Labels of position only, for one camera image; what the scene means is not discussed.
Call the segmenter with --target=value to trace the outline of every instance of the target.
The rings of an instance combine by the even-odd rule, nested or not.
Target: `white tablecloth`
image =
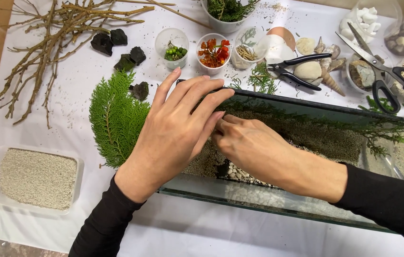
[[[33,1],[45,13],[50,0]],[[175,0],[175,8],[181,13],[207,21],[199,2]],[[341,44],[333,31],[347,10],[307,4],[296,1],[281,1],[289,10],[274,13],[273,9],[259,9],[244,26],[286,26],[302,37],[323,36],[326,44],[339,44],[349,55],[346,46]],[[132,10],[143,5],[116,3],[115,10]],[[109,78],[113,65],[121,54],[134,46],[141,46],[149,57],[135,71],[136,82],[143,80],[154,84],[150,87],[153,99],[156,84],[160,83],[169,70],[159,62],[153,50],[154,38],[164,28],[177,27],[187,33],[190,43],[189,60],[183,68],[182,78],[198,75],[195,60],[195,47],[192,41],[211,32],[193,22],[183,19],[166,10],[142,13],[134,18],[144,19],[143,24],[122,26],[129,37],[127,46],[114,47],[113,56],[106,57],[92,50],[89,44],[83,46],[73,56],[59,65],[59,74],[54,85],[49,108],[51,130],[46,128],[45,110],[41,107],[44,90],[40,90],[32,114],[25,122],[12,126],[13,120],[27,108],[32,84],[23,90],[15,108],[13,120],[5,120],[7,108],[0,109],[0,146],[29,145],[74,151],[85,161],[83,183],[74,210],[59,217],[46,217],[15,208],[0,207],[0,239],[20,244],[68,252],[73,239],[91,210],[106,190],[114,170],[99,164],[104,160],[99,156],[93,133],[88,121],[89,97],[95,85],[105,76]],[[12,15],[10,23],[22,21],[26,17]],[[11,53],[6,47],[23,48],[33,45],[43,37],[44,32],[24,33],[22,27],[8,30],[0,63],[0,90],[11,68],[25,53]],[[233,40],[235,33],[227,34]],[[225,78],[239,73],[244,77],[249,71],[235,71],[229,64],[215,78]],[[299,98],[316,102],[356,107],[365,103],[364,99],[342,85],[347,97],[335,92],[326,95],[329,88],[322,85],[321,92],[302,91]],[[277,94],[296,97],[295,89],[281,82]],[[330,225],[316,221],[296,219],[270,213],[227,207],[213,203],[199,202],[155,194],[134,214],[134,220],[126,230],[119,256],[404,256],[404,238],[399,235]]]

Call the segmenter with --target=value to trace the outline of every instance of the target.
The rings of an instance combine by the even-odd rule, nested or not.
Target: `glass aquarium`
[[[404,118],[294,98],[235,90],[218,110],[259,119],[295,147],[404,179]],[[387,231],[319,199],[261,182],[225,159],[209,140],[159,193],[339,225]]]

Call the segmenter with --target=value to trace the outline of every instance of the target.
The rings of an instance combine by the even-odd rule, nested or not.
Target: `black pliers handle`
[[[292,65],[297,65],[301,64],[303,62],[311,61],[311,60],[317,60],[317,59],[323,59],[323,58],[329,58],[332,57],[332,54],[311,54],[311,55],[305,55],[301,57],[297,57],[295,59],[289,60],[289,61],[284,61],[279,64],[269,64],[268,70],[274,71],[276,73],[279,73],[279,75],[284,76],[297,85],[301,85],[304,87],[307,87],[309,89],[313,89],[315,91],[321,91],[321,88],[315,85],[312,85],[306,81],[303,81],[302,79],[297,78],[294,73],[291,73],[287,70],[285,70],[286,67],[292,66]]]

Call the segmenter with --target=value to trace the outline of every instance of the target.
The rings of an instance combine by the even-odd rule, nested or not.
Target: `black sleeve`
[[[404,237],[404,180],[346,166],[346,191],[335,206],[371,219]]]
[[[102,194],[102,199],[75,238],[69,257],[116,256],[125,228],[132,220],[132,213],[142,205],[127,198],[113,176],[110,188]]]

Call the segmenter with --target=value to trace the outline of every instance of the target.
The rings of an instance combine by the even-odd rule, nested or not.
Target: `scissors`
[[[295,58],[295,59],[292,59],[289,61],[284,61],[279,64],[269,64],[269,65],[267,65],[267,69],[270,71],[274,71],[274,72],[278,73],[279,75],[290,79],[297,85],[301,85],[301,86],[307,87],[309,89],[313,89],[315,91],[321,91],[321,88],[319,86],[312,85],[306,81],[303,81],[303,80],[297,78],[296,75],[294,75],[294,73],[291,73],[291,72],[285,70],[285,68],[288,66],[300,64],[303,62],[317,60],[317,59],[323,59],[323,58],[328,58],[328,57],[332,57],[332,54],[311,54],[311,55],[301,56],[301,57],[298,57],[298,58]]]
[[[362,39],[362,37],[359,35],[359,33],[354,29],[354,27],[349,24],[348,26],[351,29],[351,31],[354,34],[354,37],[356,38],[357,42],[359,43],[359,46],[355,45],[352,41],[349,39],[345,38],[344,36],[336,34],[349,46],[351,49],[353,49],[356,53],[358,53],[362,59],[364,59],[366,62],[370,64],[370,66],[373,68],[373,72],[375,74],[375,81],[373,82],[373,100],[375,100],[376,104],[378,107],[385,113],[385,114],[396,114],[400,111],[400,103],[397,100],[397,96],[394,96],[392,92],[389,90],[389,88],[386,86],[386,82],[383,79],[383,76],[381,75],[382,71],[388,73],[391,75],[392,78],[397,80],[402,87],[404,88],[404,77],[402,76],[402,72],[404,72],[404,67],[387,67],[384,66],[378,59],[373,56],[372,51],[370,48],[367,46],[365,41]],[[378,96],[378,91],[381,90],[385,95],[388,101],[391,103],[391,106],[393,107],[392,110],[386,109],[381,101],[379,100]]]

